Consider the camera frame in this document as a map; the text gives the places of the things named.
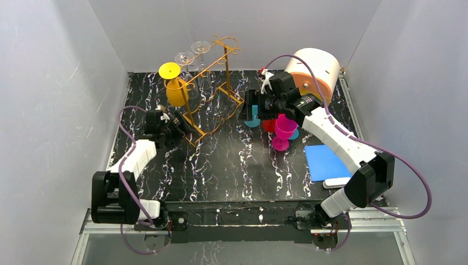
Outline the magenta wine glass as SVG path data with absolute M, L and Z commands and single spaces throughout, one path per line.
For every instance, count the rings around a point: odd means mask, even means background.
M 289 139 L 294 135 L 297 123 L 280 114 L 275 123 L 275 137 L 272 139 L 272 147 L 277 151 L 285 151 L 289 148 Z

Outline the clear wine glass left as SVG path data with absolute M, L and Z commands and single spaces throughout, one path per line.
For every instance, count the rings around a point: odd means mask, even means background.
M 195 56 L 191 51 L 182 51 L 175 56 L 175 62 L 184 71 L 183 80 L 188 83 L 188 96 L 189 99 L 195 99 L 199 95 L 199 86 L 194 73 L 197 70 L 195 64 Z

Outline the clear wine glass right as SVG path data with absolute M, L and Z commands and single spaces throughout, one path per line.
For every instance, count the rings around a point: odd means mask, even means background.
M 197 59 L 197 83 L 200 90 L 211 87 L 211 73 L 207 70 L 204 55 L 210 50 L 210 44 L 205 41 L 196 41 L 191 45 L 192 51 L 196 54 Z

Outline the teal blue wine glass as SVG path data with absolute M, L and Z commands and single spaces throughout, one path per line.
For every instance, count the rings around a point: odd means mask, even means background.
M 296 128 L 296 130 L 294 131 L 294 133 L 289 137 L 289 140 L 295 140 L 299 137 L 299 130 L 298 128 Z

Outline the light blue wine glass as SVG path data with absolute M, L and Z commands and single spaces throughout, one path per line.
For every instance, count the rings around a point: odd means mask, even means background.
M 257 116 L 258 114 L 258 106 L 253 105 L 252 106 L 252 120 L 250 121 L 244 121 L 244 124 L 248 126 L 249 128 L 255 128 L 260 125 L 260 119 Z

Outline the blue flat board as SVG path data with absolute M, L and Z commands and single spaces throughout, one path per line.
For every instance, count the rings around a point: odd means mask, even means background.
M 306 146 L 304 150 L 312 182 L 352 176 L 340 158 L 326 145 Z

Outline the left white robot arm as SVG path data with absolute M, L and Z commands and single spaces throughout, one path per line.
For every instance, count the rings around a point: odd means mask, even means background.
M 157 155 L 158 149 L 175 148 L 192 131 L 189 122 L 176 111 L 169 115 L 164 107 L 145 111 L 142 129 L 130 135 L 130 148 L 107 171 L 92 178 L 91 217 L 94 223 L 142 224 L 155 226 L 161 202 L 138 196 L 137 180 Z

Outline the yellow wine glass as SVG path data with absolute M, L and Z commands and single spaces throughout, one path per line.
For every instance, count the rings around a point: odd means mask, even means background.
M 164 79 L 168 103 L 173 107 L 184 106 L 188 99 L 188 91 L 186 88 L 182 88 L 178 79 L 181 73 L 180 66 L 175 62 L 166 62 L 161 65 L 158 73 Z

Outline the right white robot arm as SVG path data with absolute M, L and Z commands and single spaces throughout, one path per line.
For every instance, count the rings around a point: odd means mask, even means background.
M 342 213 L 365 208 L 392 187 L 393 155 L 361 144 L 352 132 L 340 128 L 339 122 L 327 114 L 323 101 L 313 94 L 301 95 L 292 74 L 264 71 L 263 75 L 260 89 L 245 91 L 238 119 L 251 121 L 254 105 L 260 120 L 286 118 L 292 131 L 301 127 L 317 137 L 352 174 L 344 187 L 315 205 L 309 214 L 311 221 L 324 225 Z

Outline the small white bar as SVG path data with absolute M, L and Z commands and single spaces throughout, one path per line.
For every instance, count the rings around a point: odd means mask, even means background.
M 350 177 L 329 178 L 325 179 L 322 185 L 324 189 L 342 188 L 350 181 L 350 179 Z

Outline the round pastel drawer cabinet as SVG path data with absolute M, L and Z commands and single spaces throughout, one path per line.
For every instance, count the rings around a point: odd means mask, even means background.
M 294 55 L 303 59 L 309 65 L 320 86 L 320 89 L 317 89 L 310 72 L 302 62 L 291 58 L 285 71 L 293 76 L 300 94 L 302 96 L 313 94 L 318 99 L 321 99 L 319 94 L 319 91 L 321 91 L 326 97 L 327 103 L 330 103 L 340 70 L 338 60 L 327 51 L 315 48 L 303 48 L 294 53 Z

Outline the clear wine glass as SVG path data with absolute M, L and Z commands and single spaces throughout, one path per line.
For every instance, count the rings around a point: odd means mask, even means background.
M 196 41 L 191 45 L 192 51 L 196 54 L 197 59 L 197 83 L 200 90 L 211 87 L 211 73 L 207 70 L 204 55 L 210 50 L 210 44 L 205 41 Z
M 175 56 L 175 62 L 184 71 L 183 80 L 188 83 L 188 96 L 189 99 L 195 99 L 199 95 L 199 86 L 194 73 L 197 70 L 195 64 L 195 56 L 191 51 L 182 51 Z

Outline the red wine glass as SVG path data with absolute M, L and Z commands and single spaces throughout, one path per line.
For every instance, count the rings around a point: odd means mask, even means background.
M 275 131 L 276 119 L 263 120 L 262 127 L 265 131 L 273 133 Z

